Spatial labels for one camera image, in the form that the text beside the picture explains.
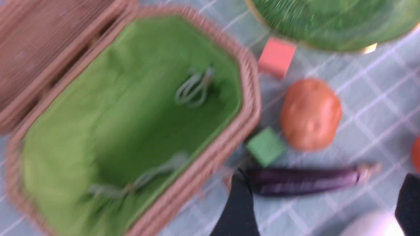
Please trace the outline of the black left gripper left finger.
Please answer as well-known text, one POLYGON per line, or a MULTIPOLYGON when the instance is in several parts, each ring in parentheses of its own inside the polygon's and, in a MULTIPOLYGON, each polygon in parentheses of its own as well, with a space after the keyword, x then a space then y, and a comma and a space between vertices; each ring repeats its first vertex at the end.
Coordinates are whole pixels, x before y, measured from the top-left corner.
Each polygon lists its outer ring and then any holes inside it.
POLYGON ((231 191, 211 236, 259 236, 253 193, 242 169, 231 178, 231 191))

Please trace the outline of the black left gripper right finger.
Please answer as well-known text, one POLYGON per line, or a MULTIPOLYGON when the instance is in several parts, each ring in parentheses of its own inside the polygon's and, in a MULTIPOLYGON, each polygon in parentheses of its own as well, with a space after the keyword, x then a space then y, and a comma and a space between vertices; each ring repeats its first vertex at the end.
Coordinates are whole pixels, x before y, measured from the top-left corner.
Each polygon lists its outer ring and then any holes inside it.
POLYGON ((408 173, 399 191, 395 218, 406 236, 420 235, 420 178, 408 173))

